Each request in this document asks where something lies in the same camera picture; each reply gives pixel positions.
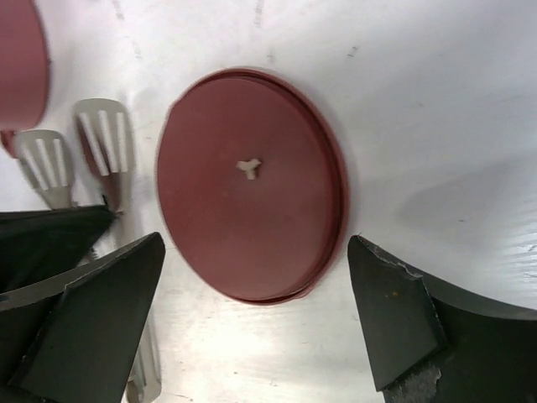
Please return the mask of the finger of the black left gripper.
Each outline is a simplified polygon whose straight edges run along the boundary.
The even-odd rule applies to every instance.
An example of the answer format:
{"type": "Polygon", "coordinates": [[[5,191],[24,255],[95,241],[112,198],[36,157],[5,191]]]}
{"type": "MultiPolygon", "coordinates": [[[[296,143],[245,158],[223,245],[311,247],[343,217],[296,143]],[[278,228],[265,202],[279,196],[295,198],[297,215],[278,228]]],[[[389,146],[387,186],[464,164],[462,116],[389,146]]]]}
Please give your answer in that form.
{"type": "Polygon", "coordinates": [[[1,214],[1,291],[75,268],[116,215],[103,205],[1,214]]]}

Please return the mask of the dark red lid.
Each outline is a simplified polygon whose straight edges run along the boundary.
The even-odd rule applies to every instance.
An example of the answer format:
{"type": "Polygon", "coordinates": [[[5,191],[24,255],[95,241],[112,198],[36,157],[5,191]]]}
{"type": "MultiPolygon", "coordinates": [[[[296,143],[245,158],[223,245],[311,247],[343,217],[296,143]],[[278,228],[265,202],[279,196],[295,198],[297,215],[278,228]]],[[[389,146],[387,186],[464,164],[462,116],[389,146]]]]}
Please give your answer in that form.
{"type": "Polygon", "coordinates": [[[213,72],[170,106],[156,183],[185,262],[236,301],[306,295],[345,238],[347,169],[331,125],[267,71],[213,72]]]}

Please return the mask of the stainless steel tongs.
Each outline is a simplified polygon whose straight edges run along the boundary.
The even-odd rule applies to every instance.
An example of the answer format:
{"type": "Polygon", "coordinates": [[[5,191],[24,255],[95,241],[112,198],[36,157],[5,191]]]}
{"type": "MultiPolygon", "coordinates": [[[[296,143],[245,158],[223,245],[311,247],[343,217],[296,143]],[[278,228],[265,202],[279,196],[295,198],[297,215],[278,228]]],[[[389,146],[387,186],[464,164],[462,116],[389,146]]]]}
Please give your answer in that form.
{"type": "MultiPolygon", "coordinates": [[[[135,239],[132,183],[136,166],[133,130],[128,110],[117,100],[87,98],[73,107],[76,134],[87,167],[102,191],[106,206],[118,215],[112,227],[116,247],[135,239]]],[[[64,137],[57,131],[33,129],[13,138],[13,152],[29,184],[52,209],[72,207],[74,162],[64,137]]],[[[152,320],[146,320],[129,375],[130,402],[153,402],[162,381],[152,320]]]]}

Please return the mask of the pink steel-lined bowl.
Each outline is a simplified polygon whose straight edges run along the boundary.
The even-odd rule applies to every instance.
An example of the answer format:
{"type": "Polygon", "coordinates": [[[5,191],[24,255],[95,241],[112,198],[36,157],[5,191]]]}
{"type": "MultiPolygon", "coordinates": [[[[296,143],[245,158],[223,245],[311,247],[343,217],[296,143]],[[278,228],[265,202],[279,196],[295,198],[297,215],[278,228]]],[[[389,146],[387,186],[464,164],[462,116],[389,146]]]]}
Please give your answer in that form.
{"type": "Polygon", "coordinates": [[[1,145],[15,157],[16,134],[36,126],[50,92],[50,53],[33,1],[1,1],[1,145]]]}

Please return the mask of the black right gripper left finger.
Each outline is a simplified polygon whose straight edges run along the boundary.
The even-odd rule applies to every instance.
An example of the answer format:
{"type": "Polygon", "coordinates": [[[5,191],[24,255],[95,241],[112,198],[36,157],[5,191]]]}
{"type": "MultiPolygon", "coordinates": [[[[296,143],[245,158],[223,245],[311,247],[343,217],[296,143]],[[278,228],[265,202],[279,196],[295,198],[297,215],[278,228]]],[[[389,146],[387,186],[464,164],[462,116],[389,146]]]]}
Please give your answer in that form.
{"type": "Polygon", "coordinates": [[[151,233],[1,295],[3,402],[153,402],[162,390],[148,315],[165,256],[151,233]]]}

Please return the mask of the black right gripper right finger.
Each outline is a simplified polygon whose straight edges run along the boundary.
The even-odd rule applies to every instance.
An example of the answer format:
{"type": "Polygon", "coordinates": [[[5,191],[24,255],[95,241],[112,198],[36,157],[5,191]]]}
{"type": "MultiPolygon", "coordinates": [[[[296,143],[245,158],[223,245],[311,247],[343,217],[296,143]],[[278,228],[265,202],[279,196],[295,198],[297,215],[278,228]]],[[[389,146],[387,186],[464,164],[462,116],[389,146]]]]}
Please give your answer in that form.
{"type": "Polygon", "coordinates": [[[534,402],[536,311],[480,296],[362,236],[347,245],[376,391],[387,402],[534,402]]]}

